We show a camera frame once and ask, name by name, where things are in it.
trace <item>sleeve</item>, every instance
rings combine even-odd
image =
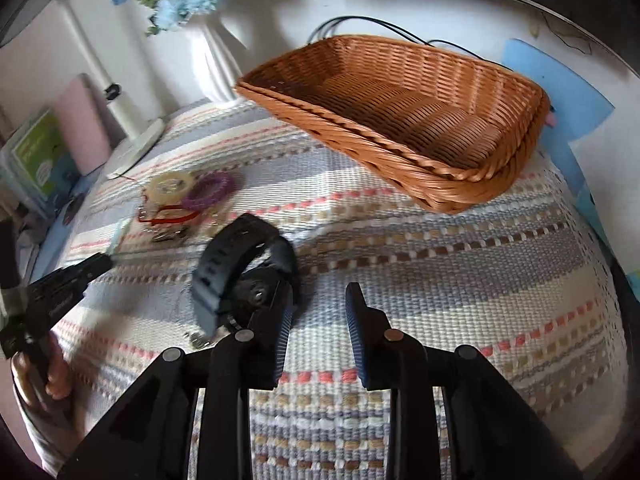
[[[56,477],[62,465],[78,446],[79,438],[73,424],[66,419],[54,420],[45,413],[26,405],[15,385],[14,395],[27,433],[42,460],[42,468]]]

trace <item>wicker basket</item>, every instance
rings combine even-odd
[[[535,149],[549,99],[495,64],[377,36],[337,36],[240,79],[238,92],[435,212],[487,202]]]

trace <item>purple coil bracelet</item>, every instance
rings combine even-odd
[[[190,211],[203,211],[220,202],[233,189],[234,179],[228,173],[213,171],[201,176],[180,205]]]

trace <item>woven fabric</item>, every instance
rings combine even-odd
[[[227,171],[242,186],[184,242],[153,244],[133,220],[142,186],[178,170]],[[56,327],[78,378],[82,434],[164,348],[192,351],[184,337],[197,330],[191,272],[210,233],[250,211],[293,243],[303,275],[280,384],[250,396],[256,478],[383,478],[389,395],[366,392],[356,376],[344,312],[352,281],[369,306],[424,344],[481,349],[578,465],[612,442],[627,374],[612,279],[561,174],[543,156],[491,202],[432,214],[350,158],[244,104],[178,117],[127,176],[135,182],[96,185],[61,260],[111,250],[115,262]],[[447,476],[439,392],[436,407]]]

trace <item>metal bolt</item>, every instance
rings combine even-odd
[[[254,305],[261,305],[267,298],[268,288],[262,282],[253,283],[251,286],[251,297],[249,301]]]
[[[403,337],[404,333],[397,328],[387,328],[385,330],[385,339],[387,341],[391,341],[392,343],[396,341],[402,341]]]
[[[180,349],[179,348],[167,348],[164,352],[162,352],[162,359],[170,363],[171,361],[175,361],[180,358]]]
[[[254,332],[247,328],[243,328],[242,330],[239,330],[238,332],[236,332],[236,341],[239,341],[241,343],[246,343],[248,341],[251,341],[251,339],[253,338],[254,338]]]
[[[462,345],[458,348],[458,355],[463,359],[471,361],[478,356],[478,350],[469,345]]]

